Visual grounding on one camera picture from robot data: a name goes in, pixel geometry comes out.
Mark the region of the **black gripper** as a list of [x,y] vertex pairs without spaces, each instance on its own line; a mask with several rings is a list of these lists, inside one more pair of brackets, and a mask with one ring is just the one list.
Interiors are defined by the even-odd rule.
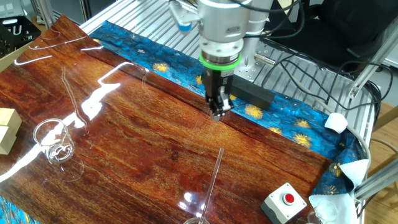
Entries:
[[205,68],[204,86],[205,96],[209,99],[211,118],[219,121],[229,110],[234,108],[233,102],[229,97],[234,70],[213,70]]

